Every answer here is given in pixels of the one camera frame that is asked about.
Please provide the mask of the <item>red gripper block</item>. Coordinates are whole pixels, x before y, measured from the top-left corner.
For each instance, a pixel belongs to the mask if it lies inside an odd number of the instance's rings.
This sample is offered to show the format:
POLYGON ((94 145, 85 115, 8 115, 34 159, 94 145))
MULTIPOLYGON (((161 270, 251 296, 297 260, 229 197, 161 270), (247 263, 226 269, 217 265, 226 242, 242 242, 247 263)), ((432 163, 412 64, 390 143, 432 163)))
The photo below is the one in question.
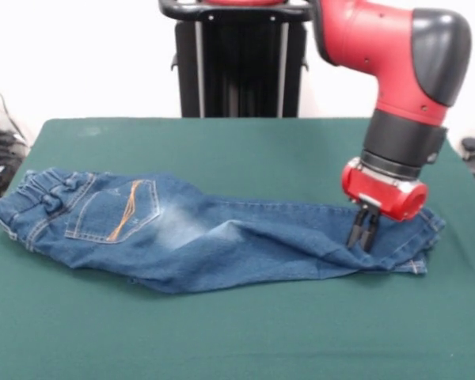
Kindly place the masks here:
POLYGON ((419 180, 400 180, 375 172, 364 166, 359 158, 350 160, 341 174, 344 193, 352 200, 372 206, 367 228, 362 232, 367 217, 367 206, 360 206, 347 239, 351 248, 362 234, 362 249, 369 252, 382 215, 398 221, 413 219, 428 197, 428 187, 419 180))

